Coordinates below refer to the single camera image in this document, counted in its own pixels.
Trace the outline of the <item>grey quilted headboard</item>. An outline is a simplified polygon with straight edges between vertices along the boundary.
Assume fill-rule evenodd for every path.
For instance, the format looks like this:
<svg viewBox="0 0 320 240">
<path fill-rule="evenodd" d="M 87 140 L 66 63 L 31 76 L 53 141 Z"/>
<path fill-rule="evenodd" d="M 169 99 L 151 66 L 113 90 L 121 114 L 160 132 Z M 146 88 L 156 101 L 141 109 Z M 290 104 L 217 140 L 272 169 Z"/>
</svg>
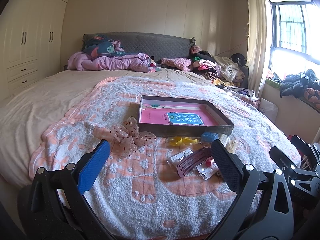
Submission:
<svg viewBox="0 0 320 240">
<path fill-rule="evenodd" d="M 134 32 L 101 33 L 112 40 L 121 42 L 127 53 L 145 53 L 153 56 L 156 62 L 162 58 L 188 58 L 195 38 L 183 38 L 170 35 Z"/>
</svg>

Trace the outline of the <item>window with metal bars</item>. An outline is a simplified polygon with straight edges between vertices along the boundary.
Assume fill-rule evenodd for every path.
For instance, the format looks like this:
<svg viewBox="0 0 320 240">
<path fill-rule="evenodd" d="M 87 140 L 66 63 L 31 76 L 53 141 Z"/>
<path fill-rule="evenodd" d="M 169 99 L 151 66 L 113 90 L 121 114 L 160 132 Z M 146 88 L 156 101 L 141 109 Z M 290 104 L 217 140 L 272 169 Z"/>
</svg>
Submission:
<svg viewBox="0 0 320 240">
<path fill-rule="evenodd" d="M 281 79 L 308 69 L 319 76 L 319 6 L 305 1 L 268 3 L 272 30 L 270 71 Z"/>
</svg>

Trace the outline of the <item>pink crumpled quilt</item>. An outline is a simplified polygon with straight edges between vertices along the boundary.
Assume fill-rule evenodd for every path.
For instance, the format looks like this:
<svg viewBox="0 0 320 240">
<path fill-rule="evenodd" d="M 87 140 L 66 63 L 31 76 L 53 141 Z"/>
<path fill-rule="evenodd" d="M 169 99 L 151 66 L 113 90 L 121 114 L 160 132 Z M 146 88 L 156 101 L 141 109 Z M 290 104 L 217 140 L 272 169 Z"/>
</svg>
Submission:
<svg viewBox="0 0 320 240">
<path fill-rule="evenodd" d="M 67 62 L 67 70 L 100 71 L 100 70 L 131 70 L 134 72 L 153 73 L 156 65 L 144 54 L 127 54 L 124 56 L 101 56 L 94 59 L 85 53 L 73 54 Z"/>
</svg>

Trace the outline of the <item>white comb hair clip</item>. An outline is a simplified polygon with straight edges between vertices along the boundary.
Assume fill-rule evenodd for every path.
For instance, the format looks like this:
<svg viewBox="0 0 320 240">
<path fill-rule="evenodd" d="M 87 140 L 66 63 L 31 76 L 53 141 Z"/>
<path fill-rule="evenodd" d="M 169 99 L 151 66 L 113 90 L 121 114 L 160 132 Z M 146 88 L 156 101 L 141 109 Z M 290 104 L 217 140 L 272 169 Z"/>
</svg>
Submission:
<svg viewBox="0 0 320 240">
<path fill-rule="evenodd" d="M 227 136 L 225 134 L 220 134 L 219 140 L 220 140 L 221 144 L 223 144 L 223 146 L 226 147 L 229 142 L 229 136 Z"/>
</svg>

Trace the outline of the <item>dark shallow cardboard tray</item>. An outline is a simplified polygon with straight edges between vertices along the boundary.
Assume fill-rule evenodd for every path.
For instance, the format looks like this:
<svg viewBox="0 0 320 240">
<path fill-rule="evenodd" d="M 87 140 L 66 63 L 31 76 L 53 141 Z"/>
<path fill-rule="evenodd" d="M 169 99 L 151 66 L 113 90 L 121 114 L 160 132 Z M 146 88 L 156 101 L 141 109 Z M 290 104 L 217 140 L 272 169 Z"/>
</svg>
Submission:
<svg viewBox="0 0 320 240">
<path fill-rule="evenodd" d="M 157 137 L 200 137 L 205 132 L 230 135 L 234 124 L 206 100 L 142 96 L 138 125 Z"/>
</svg>

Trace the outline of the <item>small blue box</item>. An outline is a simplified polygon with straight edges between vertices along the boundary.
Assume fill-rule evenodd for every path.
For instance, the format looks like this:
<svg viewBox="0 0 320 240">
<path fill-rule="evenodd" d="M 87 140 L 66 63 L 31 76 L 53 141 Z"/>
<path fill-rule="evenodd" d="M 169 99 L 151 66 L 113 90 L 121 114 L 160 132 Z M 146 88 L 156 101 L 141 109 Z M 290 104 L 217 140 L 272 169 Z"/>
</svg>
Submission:
<svg viewBox="0 0 320 240">
<path fill-rule="evenodd" d="M 216 139 L 219 139 L 219 135 L 217 133 L 212 132 L 204 132 L 200 136 L 200 142 L 202 144 L 211 144 Z"/>
</svg>

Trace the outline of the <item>dark floral pillow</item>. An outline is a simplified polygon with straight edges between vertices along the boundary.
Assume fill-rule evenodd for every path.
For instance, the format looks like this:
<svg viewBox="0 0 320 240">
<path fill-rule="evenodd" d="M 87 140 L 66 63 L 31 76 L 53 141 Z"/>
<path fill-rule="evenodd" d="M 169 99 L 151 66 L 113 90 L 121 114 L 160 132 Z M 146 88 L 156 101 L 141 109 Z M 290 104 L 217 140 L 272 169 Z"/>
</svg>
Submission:
<svg viewBox="0 0 320 240">
<path fill-rule="evenodd" d="M 105 35 L 93 36 L 85 42 L 82 52 L 94 59 L 102 56 L 112 57 L 126 54 L 120 41 L 110 39 Z"/>
</svg>

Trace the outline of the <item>cream curtain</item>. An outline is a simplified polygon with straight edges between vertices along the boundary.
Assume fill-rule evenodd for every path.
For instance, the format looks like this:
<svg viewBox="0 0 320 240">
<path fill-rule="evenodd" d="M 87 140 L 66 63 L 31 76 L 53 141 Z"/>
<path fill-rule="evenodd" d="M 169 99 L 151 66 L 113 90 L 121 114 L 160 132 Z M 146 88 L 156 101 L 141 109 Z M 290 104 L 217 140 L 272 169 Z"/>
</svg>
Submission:
<svg viewBox="0 0 320 240">
<path fill-rule="evenodd" d="M 248 46 L 247 66 L 249 67 L 248 88 L 261 97 L 267 75 L 270 56 L 270 28 L 267 26 L 267 0 L 248 2 Z"/>
</svg>

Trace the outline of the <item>beige bed sheet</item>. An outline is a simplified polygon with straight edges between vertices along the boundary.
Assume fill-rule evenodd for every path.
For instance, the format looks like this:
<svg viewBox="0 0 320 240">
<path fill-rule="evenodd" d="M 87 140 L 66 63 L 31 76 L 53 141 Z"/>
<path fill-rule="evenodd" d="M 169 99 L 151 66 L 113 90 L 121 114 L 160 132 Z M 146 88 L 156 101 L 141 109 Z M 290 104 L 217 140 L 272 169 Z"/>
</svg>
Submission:
<svg viewBox="0 0 320 240">
<path fill-rule="evenodd" d="M 41 143 L 42 133 L 60 121 L 102 80 L 136 76 L 160 81 L 207 85 L 209 81 L 190 72 L 161 68 L 154 73 L 129 70 L 79 72 L 66 70 L 37 81 L 24 91 L 1 101 L 1 175 L 16 188 L 30 183 L 31 155 Z"/>
</svg>

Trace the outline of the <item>red bead earrings card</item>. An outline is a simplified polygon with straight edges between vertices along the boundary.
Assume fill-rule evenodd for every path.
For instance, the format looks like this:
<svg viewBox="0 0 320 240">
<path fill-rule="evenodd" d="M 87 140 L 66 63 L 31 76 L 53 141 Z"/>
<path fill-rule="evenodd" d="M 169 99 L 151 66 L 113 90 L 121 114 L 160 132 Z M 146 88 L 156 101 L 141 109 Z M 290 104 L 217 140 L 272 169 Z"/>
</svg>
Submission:
<svg viewBox="0 0 320 240">
<path fill-rule="evenodd" d="M 208 180 L 217 172 L 219 172 L 219 168 L 212 157 L 206 159 L 200 165 L 197 165 L 195 170 L 199 173 L 203 180 Z"/>
</svg>

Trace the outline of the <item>cream built-in wardrobe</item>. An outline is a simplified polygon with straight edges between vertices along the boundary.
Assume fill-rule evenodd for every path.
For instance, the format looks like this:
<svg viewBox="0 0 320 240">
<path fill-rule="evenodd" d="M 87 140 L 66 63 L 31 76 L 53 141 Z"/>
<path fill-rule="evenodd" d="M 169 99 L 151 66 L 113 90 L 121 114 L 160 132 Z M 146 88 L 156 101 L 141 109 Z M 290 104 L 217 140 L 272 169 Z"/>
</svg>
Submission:
<svg viewBox="0 0 320 240">
<path fill-rule="evenodd" d="M 1 0 L 1 99 L 61 67 L 68 0 Z"/>
</svg>

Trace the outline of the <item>black puffer jacket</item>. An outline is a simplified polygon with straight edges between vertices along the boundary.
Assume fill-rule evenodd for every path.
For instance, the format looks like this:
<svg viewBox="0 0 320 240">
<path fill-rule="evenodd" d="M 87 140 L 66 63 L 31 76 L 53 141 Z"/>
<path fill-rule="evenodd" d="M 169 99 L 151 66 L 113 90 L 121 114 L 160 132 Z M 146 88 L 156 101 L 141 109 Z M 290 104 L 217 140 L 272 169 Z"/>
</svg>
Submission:
<svg viewBox="0 0 320 240">
<path fill-rule="evenodd" d="M 319 79 L 312 69 L 299 74 L 287 75 L 280 86 L 281 98 L 283 96 L 300 98 L 305 92 L 308 93 L 307 99 L 312 96 L 312 92 L 316 93 L 315 96 L 319 96 Z"/>
</svg>

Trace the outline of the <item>earring card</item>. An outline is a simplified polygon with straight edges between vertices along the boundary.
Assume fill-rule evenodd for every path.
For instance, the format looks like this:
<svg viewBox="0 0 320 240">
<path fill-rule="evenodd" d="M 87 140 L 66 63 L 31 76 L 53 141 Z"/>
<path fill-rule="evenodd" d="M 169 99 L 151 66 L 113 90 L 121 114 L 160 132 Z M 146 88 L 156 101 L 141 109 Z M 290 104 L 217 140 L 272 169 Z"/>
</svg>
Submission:
<svg viewBox="0 0 320 240">
<path fill-rule="evenodd" d="M 169 157 L 167 159 L 167 163 L 170 167 L 176 168 L 182 159 L 184 159 L 185 157 L 189 156 L 192 153 L 193 153 L 193 150 L 188 148 L 188 149 L 186 149 L 176 155 Z"/>
</svg>

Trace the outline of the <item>mauve snap hair clip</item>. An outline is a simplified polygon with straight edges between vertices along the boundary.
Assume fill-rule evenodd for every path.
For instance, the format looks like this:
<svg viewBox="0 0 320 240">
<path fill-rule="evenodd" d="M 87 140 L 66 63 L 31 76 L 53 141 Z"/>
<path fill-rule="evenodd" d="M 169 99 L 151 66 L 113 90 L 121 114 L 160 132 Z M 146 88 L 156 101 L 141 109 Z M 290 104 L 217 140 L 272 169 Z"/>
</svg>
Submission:
<svg viewBox="0 0 320 240">
<path fill-rule="evenodd" d="M 212 156 L 210 147 L 203 147 L 184 157 L 177 165 L 177 174 L 185 177 L 194 167 L 200 165 Z"/>
</svg>

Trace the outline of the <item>pink polka-dot fabric bow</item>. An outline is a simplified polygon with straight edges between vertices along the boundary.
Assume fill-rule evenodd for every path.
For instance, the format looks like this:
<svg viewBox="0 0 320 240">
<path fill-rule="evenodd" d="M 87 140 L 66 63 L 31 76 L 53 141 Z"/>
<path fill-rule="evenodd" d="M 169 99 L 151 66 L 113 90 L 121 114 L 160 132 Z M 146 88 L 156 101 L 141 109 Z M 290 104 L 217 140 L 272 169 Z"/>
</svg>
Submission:
<svg viewBox="0 0 320 240">
<path fill-rule="evenodd" d="M 114 139 L 122 153 L 128 157 L 136 153 L 139 147 L 149 146 L 157 140 L 151 132 L 141 132 L 136 118 L 129 116 L 123 124 L 114 124 L 111 128 L 96 126 L 93 135 L 97 139 Z"/>
</svg>

